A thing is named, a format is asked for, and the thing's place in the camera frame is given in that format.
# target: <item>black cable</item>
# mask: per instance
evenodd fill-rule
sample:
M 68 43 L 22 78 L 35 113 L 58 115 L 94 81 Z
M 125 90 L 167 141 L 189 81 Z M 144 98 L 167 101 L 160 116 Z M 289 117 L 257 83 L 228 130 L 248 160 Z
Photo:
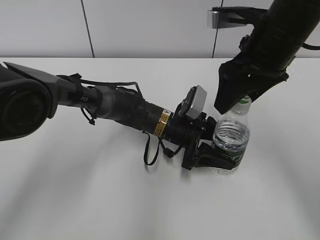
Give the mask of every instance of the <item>black cable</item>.
M 97 85 L 97 86 L 108 86 L 108 87 L 121 87 L 121 86 L 135 86 L 138 94 L 140 97 L 143 97 L 140 87 L 136 81 L 130 81 L 130 82 L 99 82 L 99 81 L 90 81 L 90 80 L 84 80 L 80 79 L 81 83 L 83 84 L 89 84 L 89 85 Z
M 308 50 L 312 50 L 312 51 L 320 51 L 320 46 L 313 46 L 313 45 L 309 45 L 309 44 L 304 43 L 302 45 L 302 47 L 304 49 L 308 49 Z

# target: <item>plastic water bottle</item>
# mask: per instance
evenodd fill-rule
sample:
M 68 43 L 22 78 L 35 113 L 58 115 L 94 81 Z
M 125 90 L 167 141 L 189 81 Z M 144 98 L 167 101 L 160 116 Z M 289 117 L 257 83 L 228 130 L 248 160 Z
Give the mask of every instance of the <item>plastic water bottle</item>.
M 217 122 L 213 134 L 212 147 L 220 155 L 235 163 L 232 170 L 218 169 L 221 175 L 229 175 L 236 171 L 245 154 L 250 137 L 248 113 L 252 100 L 249 96 L 242 98 Z

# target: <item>black robotic arm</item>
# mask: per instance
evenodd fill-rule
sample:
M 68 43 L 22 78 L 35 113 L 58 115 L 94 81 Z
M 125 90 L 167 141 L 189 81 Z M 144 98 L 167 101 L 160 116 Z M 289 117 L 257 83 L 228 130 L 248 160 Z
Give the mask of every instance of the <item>black robotic arm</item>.
M 255 101 L 289 77 L 286 69 L 299 48 L 310 48 L 305 41 L 320 21 L 320 0 L 275 0 L 268 11 L 218 7 L 212 13 L 216 28 L 255 26 L 251 36 L 242 39 L 241 52 L 219 69 L 215 107 L 223 114 L 242 97 L 249 95 Z M 144 154 L 147 165 L 155 163 L 162 147 L 169 158 L 184 148 L 182 167 L 188 170 L 237 166 L 203 142 L 212 140 L 216 121 L 203 112 L 207 93 L 200 86 L 192 87 L 171 112 L 147 102 L 136 82 L 92 82 L 79 74 L 52 75 L 14 63 L 5 65 L 0 65 L 0 141 L 33 133 L 63 105 L 81 108 L 92 125 L 97 118 L 109 119 L 157 136 L 157 154 L 149 163 L 149 135 Z M 136 90 L 126 87 L 131 85 Z M 163 140 L 177 145 L 177 150 L 166 148 Z

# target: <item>white table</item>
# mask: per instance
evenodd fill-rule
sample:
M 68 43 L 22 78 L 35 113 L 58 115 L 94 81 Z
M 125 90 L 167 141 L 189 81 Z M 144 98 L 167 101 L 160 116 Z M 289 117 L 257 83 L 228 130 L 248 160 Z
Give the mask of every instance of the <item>white table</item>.
M 52 74 L 139 82 L 174 111 L 190 87 L 216 116 L 226 59 L 0 58 Z M 145 168 L 147 136 L 111 120 L 88 124 L 59 106 L 34 134 L 0 143 L 1 240 L 318 240 L 320 59 L 297 59 L 287 83 L 251 107 L 238 172 L 181 169 L 182 153 Z M 155 152 L 156 138 L 153 138 Z

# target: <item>warning sticker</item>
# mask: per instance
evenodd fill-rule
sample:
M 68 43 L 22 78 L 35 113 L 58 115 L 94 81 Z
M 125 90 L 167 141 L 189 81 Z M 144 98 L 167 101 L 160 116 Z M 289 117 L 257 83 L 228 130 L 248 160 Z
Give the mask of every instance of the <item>warning sticker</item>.
M 164 130 L 165 130 L 165 127 L 167 125 L 167 122 L 170 118 L 170 115 L 171 115 L 171 112 L 164 109 L 162 114 L 161 114 L 161 117 L 159 119 L 159 122 L 158 124 L 156 125 L 156 128 L 154 130 L 154 135 L 156 135 L 157 137 L 161 138 Z

